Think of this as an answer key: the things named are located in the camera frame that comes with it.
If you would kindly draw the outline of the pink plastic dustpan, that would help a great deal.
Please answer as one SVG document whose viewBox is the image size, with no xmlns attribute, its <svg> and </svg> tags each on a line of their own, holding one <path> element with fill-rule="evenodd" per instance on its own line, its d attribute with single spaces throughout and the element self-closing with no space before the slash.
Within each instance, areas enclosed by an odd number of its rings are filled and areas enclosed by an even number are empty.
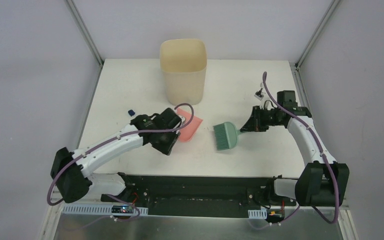
<svg viewBox="0 0 384 240">
<path fill-rule="evenodd" d="M 191 123 L 189 123 L 185 128 L 182 128 L 179 131 L 180 136 L 178 138 L 178 140 L 182 143 L 189 142 L 196 134 L 203 120 L 197 117 L 196 115 L 192 117 L 190 112 L 183 110 L 181 108 L 178 108 L 176 110 L 176 113 L 181 117 L 182 125 L 186 124 L 190 119 L 192 119 Z"/>
</svg>

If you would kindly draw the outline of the green hand brush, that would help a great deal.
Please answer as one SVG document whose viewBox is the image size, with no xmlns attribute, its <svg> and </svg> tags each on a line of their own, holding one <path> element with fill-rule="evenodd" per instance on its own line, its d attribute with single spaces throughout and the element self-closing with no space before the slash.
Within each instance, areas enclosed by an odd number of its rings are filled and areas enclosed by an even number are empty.
<svg viewBox="0 0 384 240">
<path fill-rule="evenodd" d="M 239 135 L 244 133 L 230 121 L 216 124 L 212 128 L 216 149 L 218 151 L 235 148 L 239 142 Z"/>
</svg>

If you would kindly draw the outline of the small blue scrap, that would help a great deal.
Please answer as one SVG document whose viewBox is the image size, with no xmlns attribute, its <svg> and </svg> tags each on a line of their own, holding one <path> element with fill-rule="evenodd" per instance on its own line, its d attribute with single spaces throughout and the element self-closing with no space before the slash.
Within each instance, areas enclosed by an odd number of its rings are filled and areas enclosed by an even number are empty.
<svg viewBox="0 0 384 240">
<path fill-rule="evenodd" d="M 133 117 L 133 116 L 136 115 L 135 111 L 132 110 L 132 109 L 128 110 L 128 114 L 129 114 L 131 117 Z"/>
</svg>

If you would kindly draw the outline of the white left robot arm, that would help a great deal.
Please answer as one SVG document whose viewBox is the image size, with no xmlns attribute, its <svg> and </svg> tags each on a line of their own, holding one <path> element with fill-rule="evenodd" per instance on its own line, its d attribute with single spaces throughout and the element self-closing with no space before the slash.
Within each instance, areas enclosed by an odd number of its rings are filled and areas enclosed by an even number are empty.
<svg viewBox="0 0 384 240">
<path fill-rule="evenodd" d="M 50 171 L 50 189 L 57 188 L 62 201 L 74 203 L 87 194 L 113 195 L 120 202 L 132 198 L 133 189 L 118 173 L 95 171 L 120 155 L 150 144 L 168 156 L 180 136 L 182 118 L 172 109 L 136 116 L 125 127 L 101 142 L 69 151 L 59 149 Z"/>
</svg>

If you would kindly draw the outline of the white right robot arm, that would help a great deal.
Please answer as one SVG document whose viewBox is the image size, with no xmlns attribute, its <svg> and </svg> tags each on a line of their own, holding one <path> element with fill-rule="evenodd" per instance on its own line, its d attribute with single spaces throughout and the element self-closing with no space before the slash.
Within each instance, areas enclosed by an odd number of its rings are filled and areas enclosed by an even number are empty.
<svg viewBox="0 0 384 240">
<path fill-rule="evenodd" d="M 276 205 L 284 197 L 301 206 L 337 207 L 344 200 L 350 170 L 327 151 L 315 129 L 310 110 L 299 106 L 293 90 L 277 93 L 280 107 L 253 106 L 241 133 L 265 132 L 269 127 L 284 126 L 295 140 L 305 168 L 297 180 L 277 177 L 264 190 L 264 200 Z"/>
</svg>

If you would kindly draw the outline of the beige plastic waste bin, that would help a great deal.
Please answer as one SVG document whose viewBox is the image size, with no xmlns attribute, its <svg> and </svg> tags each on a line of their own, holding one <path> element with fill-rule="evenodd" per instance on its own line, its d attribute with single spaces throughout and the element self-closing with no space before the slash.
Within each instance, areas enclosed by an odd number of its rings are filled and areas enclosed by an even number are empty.
<svg viewBox="0 0 384 240">
<path fill-rule="evenodd" d="M 159 61 L 166 97 L 172 105 L 197 105 L 202 101 L 208 63 L 202 40 L 166 40 L 160 45 Z"/>
</svg>

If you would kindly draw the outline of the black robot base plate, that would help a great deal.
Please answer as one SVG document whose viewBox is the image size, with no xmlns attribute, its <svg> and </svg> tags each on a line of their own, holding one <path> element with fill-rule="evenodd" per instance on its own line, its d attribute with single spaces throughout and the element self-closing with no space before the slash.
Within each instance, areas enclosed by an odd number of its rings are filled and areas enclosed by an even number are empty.
<svg viewBox="0 0 384 240">
<path fill-rule="evenodd" d="M 149 215 L 246 218 L 249 210 L 296 206 L 275 196 L 272 177 L 158 176 L 121 173 L 126 189 L 116 197 Z"/>
</svg>

